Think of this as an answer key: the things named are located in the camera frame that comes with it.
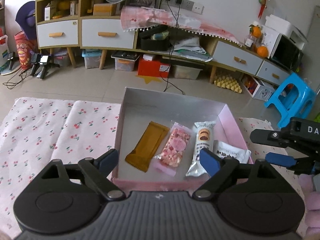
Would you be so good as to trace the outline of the right hand purple glove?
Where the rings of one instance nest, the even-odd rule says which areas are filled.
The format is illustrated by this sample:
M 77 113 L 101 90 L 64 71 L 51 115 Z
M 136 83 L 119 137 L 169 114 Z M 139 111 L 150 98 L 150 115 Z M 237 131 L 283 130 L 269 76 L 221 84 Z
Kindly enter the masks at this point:
M 313 175 L 301 174 L 298 181 L 305 198 L 307 230 L 304 239 L 319 239 L 319 191 L 316 191 Z

